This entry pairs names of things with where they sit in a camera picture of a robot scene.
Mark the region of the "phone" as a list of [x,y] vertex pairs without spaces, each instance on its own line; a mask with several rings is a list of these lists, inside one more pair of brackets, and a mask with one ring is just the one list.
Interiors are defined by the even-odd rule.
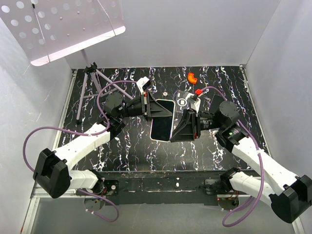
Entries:
[[157,99],[157,101],[167,110],[171,111],[172,116],[157,117],[152,120],[150,139],[161,142],[169,142],[173,129],[175,102],[167,99]]

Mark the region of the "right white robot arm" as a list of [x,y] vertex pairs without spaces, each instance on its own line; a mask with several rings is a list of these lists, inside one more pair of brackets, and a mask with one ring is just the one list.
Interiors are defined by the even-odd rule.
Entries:
[[231,168],[220,177],[223,192],[235,190],[254,197],[271,207],[284,222],[293,223],[312,205],[312,180],[287,170],[260,149],[241,124],[237,107],[230,101],[214,101],[213,113],[185,109],[174,129],[171,142],[194,141],[201,131],[217,129],[217,142],[233,155],[245,161],[260,179]]

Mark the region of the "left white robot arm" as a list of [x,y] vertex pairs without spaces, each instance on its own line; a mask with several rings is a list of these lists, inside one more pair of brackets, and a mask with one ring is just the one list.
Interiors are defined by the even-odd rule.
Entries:
[[51,198],[70,189],[87,189],[93,195],[104,190],[104,178],[95,170],[76,171],[73,167],[99,146],[115,138],[124,128],[125,117],[143,116],[147,121],[172,117],[173,109],[161,104],[149,91],[125,102],[120,93],[109,94],[102,108],[108,119],[99,121],[85,133],[53,151],[40,152],[33,178]]

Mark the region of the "clear phone case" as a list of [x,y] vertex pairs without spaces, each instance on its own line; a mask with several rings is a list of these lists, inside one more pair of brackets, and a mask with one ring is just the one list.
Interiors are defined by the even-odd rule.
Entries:
[[190,94],[186,91],[177,90],[174,93],[174,101],[175,101],[175,112],[183,113],[185,109],[189,109],[190,104],[186,100],[187,95]]

